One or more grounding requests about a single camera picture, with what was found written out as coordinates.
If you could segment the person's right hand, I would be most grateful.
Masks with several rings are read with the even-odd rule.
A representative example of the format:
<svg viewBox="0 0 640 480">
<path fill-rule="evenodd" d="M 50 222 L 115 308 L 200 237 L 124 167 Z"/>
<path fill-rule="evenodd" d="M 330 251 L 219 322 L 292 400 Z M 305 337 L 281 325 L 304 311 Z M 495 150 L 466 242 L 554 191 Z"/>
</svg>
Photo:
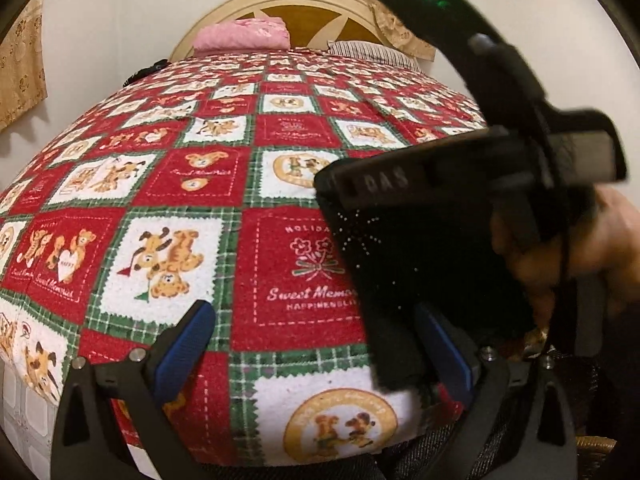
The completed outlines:
<svg viewBox="0 0 640 480">
<path fill-rule="evenodd" d="M 639 331 L 639 209 L 616 188 L 596 187 L 596 213 L 570 231 L 568 276 L 602 273 L 608 285 L 608 318 L 616 327 Z M 506 258 L 525 285 L 536 327 L 525 338 L 524 352 L 534 354 L 547 341 L 554 309 L 553 287 L 559 283 L 561 242 L 532 249 L 515 245 L 513 230 L 498 214 L 491 218 L 492 248 Z"/>
</svg>

